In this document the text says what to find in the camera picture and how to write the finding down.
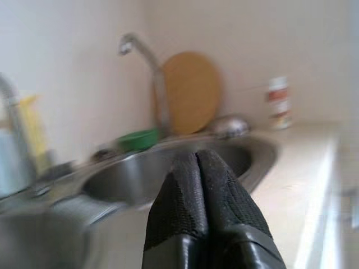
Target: chrome faucet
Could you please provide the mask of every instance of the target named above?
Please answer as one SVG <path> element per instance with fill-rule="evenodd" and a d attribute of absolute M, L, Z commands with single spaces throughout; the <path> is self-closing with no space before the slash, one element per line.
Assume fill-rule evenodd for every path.
<path fill-rule="evenodd" d="M 10 83 L 4 78 L 4 75 L 0 73 L 0 93 L 3 96 L 3 103 L 5 111 L 10 120 L 10 125 L 14 132 L 17 148 L 19 149 L 20 158 L 22 158 L 25 171 L 28 174 L 29 182 L 26 183 L 26 187 L 31 186 L 36 182 L 37 171 L 36 166 L 32 160 L 29 145 L 27 144 L 24 127 L 21 122 L 20 113 L 17 108 L 17 100 L 15 92 Z M 19 190 L 24 189 L 24 186 L 19 186 Z"/>
<path fill-rule="evenodd" d="M 138 39 L 135 34 L 128 33 L 121 38 L 118 53 L 120 55 L 126 55 L 127 53 L 130 53 L 133 48 L 136 48 L 145 57 L 147 63 L 152 70 L 157 104 L 160 109 L 159 130 L 162 137 L 168 137 L 171 134 L 171 124 L 166 97 L 167 91 L 165 87 L 164 73 L 155 55 L 151 52 L 147 45 L 144 44 L 140 39 Z"/>

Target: white countertop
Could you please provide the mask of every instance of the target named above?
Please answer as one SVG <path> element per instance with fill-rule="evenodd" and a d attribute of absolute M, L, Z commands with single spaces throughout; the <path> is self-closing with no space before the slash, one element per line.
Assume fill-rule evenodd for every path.
<path fill-rule="evenodd" d="M 254 136 L 280 147 L 251 196 L 265 216 L 288 269 L 308 268 L 338 145 L 336 124 L 298 124 Z"/>

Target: round cutting board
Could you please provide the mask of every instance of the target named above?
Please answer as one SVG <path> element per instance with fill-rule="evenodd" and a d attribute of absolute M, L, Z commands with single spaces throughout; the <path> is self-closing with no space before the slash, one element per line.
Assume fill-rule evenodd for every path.
<path fill-rule="evenodd" d="M 214 118 L 222 92 L 215 65 L 200 53 L 183 52 L 168 59 L 163 72 L 172 132 L 188 135 L 204 128 Z"/>

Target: dish soap bottle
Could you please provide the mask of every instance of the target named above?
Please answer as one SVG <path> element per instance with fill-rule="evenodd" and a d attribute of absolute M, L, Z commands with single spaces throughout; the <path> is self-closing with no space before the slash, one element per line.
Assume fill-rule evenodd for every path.
<path fill-rule="evenodd" d="M 286 129 L 292 125 L 291 104 L 288 95 L 288 80 L 277 77 L 270 80 L 266 95 L 270 107 L 270 125 L 274 130 Z"/>

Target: white wall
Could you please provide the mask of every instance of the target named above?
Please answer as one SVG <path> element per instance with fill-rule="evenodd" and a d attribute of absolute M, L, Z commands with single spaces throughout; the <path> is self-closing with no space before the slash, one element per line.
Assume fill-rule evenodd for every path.
<path fill-rule="evenodd" d="M 264 86 L 288 76 L 294 119 L 347 124 L 348 6 L 342 0 L 148 0 L 146 15 L 164 61 L 207 54 L 225 79 L 222 114 L 266 124 Z"/>
<path fill-rule="evenodd" d="M 59 161 L 149 127 L 149 72 L 135 53 L 117 56 L 121 35 L 147 39 L 140 0 L 0 0 L 0 71 L 21 97 L 40 95 Z"/>

